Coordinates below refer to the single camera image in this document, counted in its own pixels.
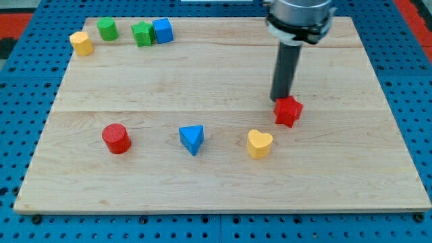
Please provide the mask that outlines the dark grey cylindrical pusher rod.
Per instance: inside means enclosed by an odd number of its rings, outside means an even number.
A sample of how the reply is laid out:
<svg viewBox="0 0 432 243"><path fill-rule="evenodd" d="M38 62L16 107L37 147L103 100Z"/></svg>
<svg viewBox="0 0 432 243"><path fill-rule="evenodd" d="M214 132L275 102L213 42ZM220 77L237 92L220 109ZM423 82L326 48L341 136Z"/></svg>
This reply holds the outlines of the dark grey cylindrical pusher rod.
<svg viewBox="0 0 432 243"><path fill-rule="evenodd" d="M270 92L270 99L273 102L276 102L278 99L287 98L290 95L301 48L301 45L290 46L283 43L279 44Z"/></svg>

